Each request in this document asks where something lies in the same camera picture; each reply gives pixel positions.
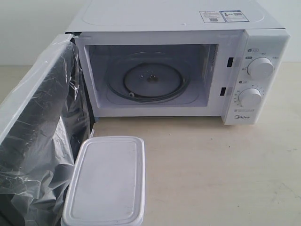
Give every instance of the label sticker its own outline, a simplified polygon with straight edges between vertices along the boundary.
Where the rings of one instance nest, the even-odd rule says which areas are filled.
[[[220,11],[202,11],[200,12],[204,23],[225,23]]]
[[[249,22],[240,10],[220,11],[226,22]]]

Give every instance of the plastic wrap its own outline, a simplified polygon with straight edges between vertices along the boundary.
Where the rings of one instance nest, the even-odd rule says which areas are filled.
[[[0,140],[0,194],[12,194],[29,226],[59,221],[74,159],[90,134],[78,49],[70,39],[54,41],[0,106],[0,129],[12,124]]]

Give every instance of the microwave door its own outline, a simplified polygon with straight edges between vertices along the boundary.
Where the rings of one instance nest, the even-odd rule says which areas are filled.
[[[72,38],[57,36],[0,105],[0,200],[6,200],[0,213],[10,208],[5,212],[37,225],[55,225],[53,213],[62,207],[77,152],[90,135]]]

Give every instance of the white knob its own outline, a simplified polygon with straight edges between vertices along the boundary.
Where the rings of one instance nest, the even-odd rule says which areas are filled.
[[[274,72],[274,66],[267,58],[258,58],[252,61],[248,66],[248,74],[254,80],[265,79]]]
[[[239,94],[238,99],[243,107],[256,107],[261,102],[261,94],[258,89],[246,89]]]

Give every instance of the container lid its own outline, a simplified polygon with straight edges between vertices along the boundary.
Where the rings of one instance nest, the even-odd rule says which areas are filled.
[[[94,137],[81,146],[63,210],[63,226],[138,226],[145,205],[144,142]]]

